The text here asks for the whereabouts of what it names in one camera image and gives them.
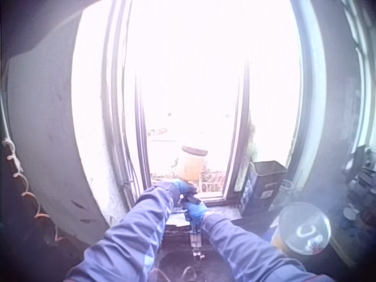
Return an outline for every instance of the blue nitrile glove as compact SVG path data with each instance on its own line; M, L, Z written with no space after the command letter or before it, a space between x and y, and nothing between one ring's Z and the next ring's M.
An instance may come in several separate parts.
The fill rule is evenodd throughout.
M187 212L184 214L186 216L186 220L193 221L196 226L200 226L202 218L205 212L207 212L207 207L205 204L203 202L193 204L182 200L182 207L183 210L187 210Z
M196 188L188 182L185 182L178 178L172 179L171 182L174 183L177 186L177 188L179 188L180 194L197 194Z

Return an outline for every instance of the blue jacket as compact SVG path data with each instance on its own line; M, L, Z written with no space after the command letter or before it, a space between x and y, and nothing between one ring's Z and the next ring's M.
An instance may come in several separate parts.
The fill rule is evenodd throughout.
M85 251L83 262L68 272L66 281L147 281L179 196L173 183L147 189L124 219ZM206 216L202 230L229 262L235 281L332 281L306 272L297 260L218 214Z

